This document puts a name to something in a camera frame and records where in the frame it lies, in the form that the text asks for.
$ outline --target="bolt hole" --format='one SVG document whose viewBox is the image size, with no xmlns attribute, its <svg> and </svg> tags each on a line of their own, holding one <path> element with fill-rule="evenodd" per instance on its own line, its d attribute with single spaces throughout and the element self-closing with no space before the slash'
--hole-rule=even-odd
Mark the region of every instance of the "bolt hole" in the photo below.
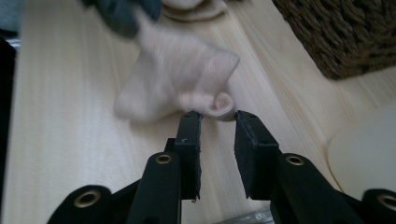
<svg viewBox="0 0 396 224">
<path fill-rule="evenodd" d="M 158 224 L 160 223 L 160 220 L 157 217 L 146 217 L 145 220 L 143 220 L 144 224 Z"/>
<path fill-rule="evenodd" d="M 166 164 L 169 163 L 172 160 L 172 157 L 166 154 L 163 154 L 161 156 L 158 156 L 155 158 L 155 161 L 159 164 Z"/>
<path fill-rule="evenodd" d="M 92 189 L 80 194 L 74 201 L 75 207 L 85 208 L 95 204 L 100 199 L 100 192 Z"/>
<path fill-rule="evenodd" d="M 289 156 L 286 158 L 286 160 L 293 165 L 304 165 L 304 161 L 296 156 Z"/>
<path fill-rule="evenodd" d="M 388 194 L 381 194 L 377 196 L 377 199 L 379 200 L 382 205 L 387 207 L 390 210 L 396 211 L 396 198 L 392 197 Z"/>
</svg>

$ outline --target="wood grain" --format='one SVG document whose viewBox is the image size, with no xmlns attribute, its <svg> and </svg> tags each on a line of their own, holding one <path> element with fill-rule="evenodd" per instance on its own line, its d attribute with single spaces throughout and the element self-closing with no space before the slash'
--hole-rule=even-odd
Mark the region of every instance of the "wood grain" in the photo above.
<svg viewBox="0 0 396 224">
<path fill-rule="evenodd" d="M 332 137 L 396 98 L 395 68 L 325 79 L 270 1 L 229 1 L 212 21 L 160 23 L 230 49 L 238 109 L 258 115 L 284 152 L 327 165 Z M 140 178 L 147 158 L 175 137 L 180 113 L 153 124 L 116 119 L 112 106 L 137 59 L 78 1 L 26 1 L 21 29 L 2 223 L 45 223 L 88 184 L 113 192 Z M 267 205 L 246 200 L 233 156 L 233 122 L 204 119 L 202 200 L 183 202 L 183 223 L 215 223 Z"/>
</svg>

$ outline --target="gray cloth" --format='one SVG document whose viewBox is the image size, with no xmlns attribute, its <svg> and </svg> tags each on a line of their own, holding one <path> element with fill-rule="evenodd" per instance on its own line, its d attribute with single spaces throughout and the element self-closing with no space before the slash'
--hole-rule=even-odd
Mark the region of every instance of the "gray cloth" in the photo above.
<svg viewBox="0 0 396 224">
<path fill-rule="evenodd" d="M 23 0 L 0 0 L 0 29 L 18 32 Z"/>
</svg>

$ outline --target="pink sock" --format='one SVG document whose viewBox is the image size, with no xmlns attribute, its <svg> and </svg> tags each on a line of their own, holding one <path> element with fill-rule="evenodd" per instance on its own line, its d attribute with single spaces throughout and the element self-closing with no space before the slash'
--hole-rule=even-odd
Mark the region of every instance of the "pink sock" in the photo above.
<svg viewBox="0 0 396 224">
<path fill-rule="evenodd" d="M 178 110 L 194 110 L 213 119 L 232 119 L 233 98 L 224 89 L 239 57 L 136 14 L 141 52 L 116 100 L 116 114 L 148 122 Z"/>
</svg>

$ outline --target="light wood surface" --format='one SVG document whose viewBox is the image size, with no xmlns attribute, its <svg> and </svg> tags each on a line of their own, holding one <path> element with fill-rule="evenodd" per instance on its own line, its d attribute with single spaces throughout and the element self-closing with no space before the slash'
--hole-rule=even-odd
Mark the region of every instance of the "light wood surface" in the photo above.
<svg viewBox="0 0 396 224">
<path fill-rule="evenodd" d="M 230 49 L 237 108 L 258 115 L 283 152 L 327 164 L 332 137 L 396 98 L 395 68 L 325 79 L 271 1 L 230 1 L 212 21 L 168 27 Z M 113 192 L 140 178 L 147 158 L 175 137 L 175 114 L 153 124 L 116 119 L 112 106 L 139 48 L 113 35 L 77 1 L 26 1 L 7 158 L 2 223 L 45 223 L 84 185 Z M 215 223 L 267 205 L 246 200 L 233 156 L 233 122 L 204 119 L 201 201 L 183 202 L 183 223 Z"/>
</svg>

